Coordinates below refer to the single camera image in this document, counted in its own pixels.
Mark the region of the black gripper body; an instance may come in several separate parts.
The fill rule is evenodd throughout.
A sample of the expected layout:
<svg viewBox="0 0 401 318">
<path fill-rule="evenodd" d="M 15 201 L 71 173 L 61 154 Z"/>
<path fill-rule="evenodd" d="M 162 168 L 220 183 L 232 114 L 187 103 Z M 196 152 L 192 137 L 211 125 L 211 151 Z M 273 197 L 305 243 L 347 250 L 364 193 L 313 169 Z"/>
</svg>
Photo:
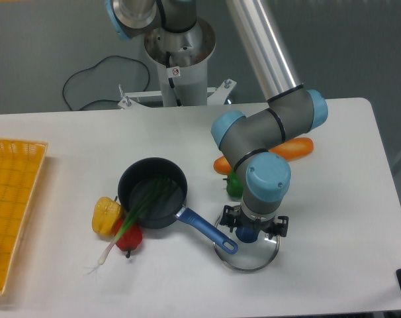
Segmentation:
<svg viewBox="0 0 401 318">
<path fill-rule="evenodd" d="M 251 214 L 248 211 L 241 210 L 237 217 L 236 227 L 267 232 L 274 218 L 274 213 L 261 215 L 257 213 Z"/>
</svg>

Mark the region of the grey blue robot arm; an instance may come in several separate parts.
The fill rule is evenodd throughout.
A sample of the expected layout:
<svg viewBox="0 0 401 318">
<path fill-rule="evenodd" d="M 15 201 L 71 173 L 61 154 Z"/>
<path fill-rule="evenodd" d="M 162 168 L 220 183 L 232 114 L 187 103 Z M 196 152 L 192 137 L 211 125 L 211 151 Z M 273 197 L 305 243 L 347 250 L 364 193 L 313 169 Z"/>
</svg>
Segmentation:
<svg viewBox="0 0 401 318">
<path fill-rule="evenodd" d="M 252 116 L 227 112 L 211 128 L 243 186 L 240 210 L 225 212 L 221 223 L 251 243 L 260 232 L 287 233 L 287 219 L 276 223 L 274 217 L 288 191 L 290 169 L 270 149 L 322 125 L 328 106 L 299 80 L 263 1 L 229 1 L 227 6 L 268 104 Z M 144 36 L 166 107 L 206 104 L 206 63 L 216 40 L 212 27 L 197 15 L 195 1 L 106 1 L 105 8 L 120 37 Z"/>
</svg>

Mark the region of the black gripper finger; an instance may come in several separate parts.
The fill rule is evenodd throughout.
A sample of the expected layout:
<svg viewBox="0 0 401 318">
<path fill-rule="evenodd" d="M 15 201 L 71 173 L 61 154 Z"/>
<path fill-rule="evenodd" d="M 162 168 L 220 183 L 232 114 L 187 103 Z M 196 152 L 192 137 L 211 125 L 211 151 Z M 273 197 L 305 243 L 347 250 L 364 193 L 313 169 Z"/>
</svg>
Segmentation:
<svg viewBox="0 0 401 318">
<path fill-rule="evenodd" d="M 277 216 L 272 218 L 265 225 L 265 233 L 269 240 L 275 237 L 286 237 L 289 227 L 289 218 L 287 216 Z"/>
<path fill-rule="evenodd" d="M 219 225 L 229 228 L 232 233 L 240 223 L 240 206 L 225 205 L 222 211 L 222 216 L 219 220 Z"/>
</svg>

